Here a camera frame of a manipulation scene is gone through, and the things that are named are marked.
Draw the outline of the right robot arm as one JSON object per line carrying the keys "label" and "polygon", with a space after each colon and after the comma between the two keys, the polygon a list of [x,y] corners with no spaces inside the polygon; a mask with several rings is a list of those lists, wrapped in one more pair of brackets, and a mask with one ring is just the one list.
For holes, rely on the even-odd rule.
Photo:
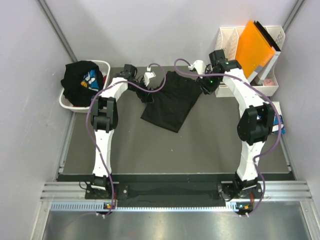
{"label": "right robot arm", "polygon": [[259,154],[272,132],[275,110],[252,89],[237,60],[227,59],[223,49],[211,52],[209,58],[210,64],[196,60],[189,69],[199,74],[196,81],[204,94],[211,94],[224,83],[238,102],[240,120],[236,129],[242,148],[232,193],[245,198],[258,185],[256,167]]}

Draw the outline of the black brushstroke print t-shirt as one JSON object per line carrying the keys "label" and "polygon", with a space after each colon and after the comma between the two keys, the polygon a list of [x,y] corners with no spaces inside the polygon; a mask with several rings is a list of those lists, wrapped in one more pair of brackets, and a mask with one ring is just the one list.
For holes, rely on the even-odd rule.
{"label": "black brushstroke print t-shirt", "polygon": [[152,95],[154,102],[146,105],[140,118],[178,133],[202,90],[195,80],[175,71],[168,71],[165,77],[164,87]]}

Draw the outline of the black daisy print t-shirt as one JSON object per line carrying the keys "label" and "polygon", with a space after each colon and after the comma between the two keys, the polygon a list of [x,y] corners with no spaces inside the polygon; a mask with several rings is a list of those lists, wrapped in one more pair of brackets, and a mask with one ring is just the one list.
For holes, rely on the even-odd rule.
{"label": "black daisy print t-shirt", "polygon": [[63,95],[72,105],[88,107],[92,97],[103,89],[104,76],[96,63],[82,60],[67,64],[60,82]]}

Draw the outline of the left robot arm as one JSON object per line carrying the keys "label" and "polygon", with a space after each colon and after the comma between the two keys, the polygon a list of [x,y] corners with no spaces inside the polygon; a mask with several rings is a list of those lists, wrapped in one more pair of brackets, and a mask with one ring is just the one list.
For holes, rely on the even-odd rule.
{"label": "left robot arm", "polygon": [[152,103],[152,88],[150,81],[156,77],[151,71],[151,66],[141,79],[136,79],[137,68],[131,64],[125,64],[123,71],[114,75],[110,85],[106,87],[92,102],[90,110],[90,124],[94,130],[95,163],[93,167],[93,180],[87,186],[91,193],[102,198],[110,198],[114,187],[111,177],[111,143],[113,134],[118,126],[117,101],[121,95],[129,90],[136,93],[143,103]]}

